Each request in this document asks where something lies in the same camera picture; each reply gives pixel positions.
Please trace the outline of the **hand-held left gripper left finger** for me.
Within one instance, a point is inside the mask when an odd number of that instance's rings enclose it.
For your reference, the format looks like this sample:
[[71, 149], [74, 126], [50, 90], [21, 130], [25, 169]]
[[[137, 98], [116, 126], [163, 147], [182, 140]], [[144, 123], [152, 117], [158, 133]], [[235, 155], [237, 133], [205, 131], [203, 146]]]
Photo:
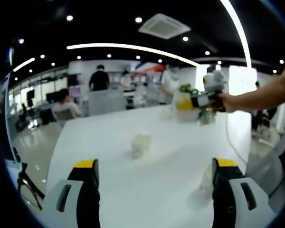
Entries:
[[45, 228], [98, 228], [99, 204], [98, 160], [80, 161], [45, 196], [41, 224]]

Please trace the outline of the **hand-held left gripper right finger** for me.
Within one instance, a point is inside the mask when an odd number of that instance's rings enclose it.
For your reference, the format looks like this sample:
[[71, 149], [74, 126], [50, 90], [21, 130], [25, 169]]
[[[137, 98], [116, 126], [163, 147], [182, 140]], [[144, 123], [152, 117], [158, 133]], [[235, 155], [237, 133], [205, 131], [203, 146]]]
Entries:
[[212, 159], [214, 228], [266, 228], [276, 214], [269, 197], [233, 160]]

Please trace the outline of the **person's right hand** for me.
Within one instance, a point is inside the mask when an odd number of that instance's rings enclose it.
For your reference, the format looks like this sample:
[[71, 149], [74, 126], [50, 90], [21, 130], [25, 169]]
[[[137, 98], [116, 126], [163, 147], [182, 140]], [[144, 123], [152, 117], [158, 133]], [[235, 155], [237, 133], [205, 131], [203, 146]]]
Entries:
[[230, 95], [228, 93], [220, 93], [218, 94], [218, 97], [222, 101], [222, 106], [218, 109], [218, 111], [233, 113], [237, 110], [236, 105], [234, 104], [235, 96]]

